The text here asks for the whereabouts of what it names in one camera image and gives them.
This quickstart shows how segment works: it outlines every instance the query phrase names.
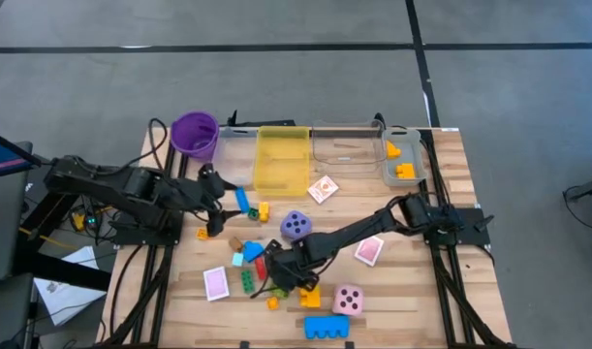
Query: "transparent container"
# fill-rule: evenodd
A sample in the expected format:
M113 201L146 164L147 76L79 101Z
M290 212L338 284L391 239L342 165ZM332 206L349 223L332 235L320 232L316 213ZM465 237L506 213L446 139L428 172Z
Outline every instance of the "transparent container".
M250 185L253 182L256 146L256 130L222 128L212 160L214 170L229 183Z
M268 196L302 196L308 189L308 127L262 126L257 135L255 190Z
M378 120L361 123L313 123L315 171L324 174L372 173L386 159L384 124Z
M384 161L382 177L387 186L415 186L421 180L427 178L427 171L424 169L421 154L421 133L417 130L387 130L384 131L384 143L391 142L401 155L396 159ZM414 165L415 178L399 178L396 176L395 168L398 165L411 163Z

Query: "orange block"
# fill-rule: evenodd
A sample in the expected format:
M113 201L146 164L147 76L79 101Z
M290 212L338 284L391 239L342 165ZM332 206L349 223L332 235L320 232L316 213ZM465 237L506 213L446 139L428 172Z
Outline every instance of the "orange block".
M414 171L414 165L411 163L405 163L396 167L396 176L402 179L413 179L416 178L416 172Z
M269 310L278 309L278 299L276 297L270 297L267 300L265 300L265 302L267 302L267 308Z
M315 286L311 292L299 289L299 304L303 307L321 307L322 297L319 285Z
M206 228L198 228L197 229L197 238L198 239L208 239L209 236L207 235L207 229Z
M386 157L396 159L401 156L401 149L398 149L391 141L386 141Z

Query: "wooden tabletop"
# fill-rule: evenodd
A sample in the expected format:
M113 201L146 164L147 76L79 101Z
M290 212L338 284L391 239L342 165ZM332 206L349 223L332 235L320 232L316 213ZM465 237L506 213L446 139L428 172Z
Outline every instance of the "wooden tabletop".
M156 129L154 132L159 140L162 137L161 131ZM442 176L449 188L452 202L458 207L474 206L477 198L459 132L433 129L432 133ZM149 148L145 138L142 152ZM240 149L242 154L254 153L254 143ZM165 146L159 150L161 159L166 158L166 152ZM311 161L312 184L323 174L315 173L314 160ZM151 157L142 160L140 165L155 167ZM196 179L199 166L190 161L187 177ZM321 309L300 307L299 294L296 291L287 300L280 301L280 309L273 311L268 310L265 305L266 296L261 295L250 300L243 293L240 280L242 268L232 266L233 252L228 244L229 238L255 240L263 245L273 238L280 240L280 222L292 209L311 218L313 231L332 232L372 214L394 196L419 190L418 187L387 187L380 172L330 176L340 189L321 205L310 196L260 198L252 185L246 187L251 206L258 206L259 201L269 202L269 222L262 224L240 215L229 220L225 230L211 240L196 239L196 230L203 223L192 214L186 214L181 242L174 249L160 336L161 348L238 347L241 340L250 341L254 348L344 348L345 340L353 341L357 348L446 347L431 256L422 237L406 238L394 233L378 235L386 243L374 268L354 258L355 246L344 248L321 277ZM227 193L221 202L225 209L237 209L234 193ZM396 212L395 217L400 217L400 212ZM133 249L133 246L127 246L117 254L103 314L107 325L116 280ZM123 278L115 311L115 326L123 321L138 299L146 251L147 247L144 247L138 253ZM457 252L468 300L496 335L511 341L491 260L476 247L458 246ZM159 252L155 269L161 257ZM209 302L205 297L203 271L220 266L227 270L231 296ZM261 281L254 272L254 265L245 265L244 268L253 272L255 286L259 288ZM335 285L341 283L362 287L365 297L363 313L350 319L349 337L307 340L302 328L303 318L331 314L333 290ZM462 341L458 310L451 297L450 299L456 337L458 341ZM149 338L154 302L155 297L147 308L149 310L143 324L143 341Z

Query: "small card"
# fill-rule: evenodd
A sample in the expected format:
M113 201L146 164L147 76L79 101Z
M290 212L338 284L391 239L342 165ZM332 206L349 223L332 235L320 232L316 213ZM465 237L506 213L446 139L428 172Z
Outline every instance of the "small card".
M374 267L377 258L380 256L384 241L380 238L371 237L364 239L358 245L354 257L365 262L367 265Z
M216 301L229 296L225 267L204 271L203 279L205 279L205 294L208 301Z
M324 175L320 180L308 188L308 193L315 199L317 204L321 204L325 199L338 190L338 185Z

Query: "purple dice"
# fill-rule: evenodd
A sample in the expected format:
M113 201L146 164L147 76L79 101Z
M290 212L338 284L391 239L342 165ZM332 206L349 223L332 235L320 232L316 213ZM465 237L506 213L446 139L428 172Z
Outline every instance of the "purple dice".
M283 238L295 240L303 238L313 230L311 220L300 211L293 210L287 214L280 224Z

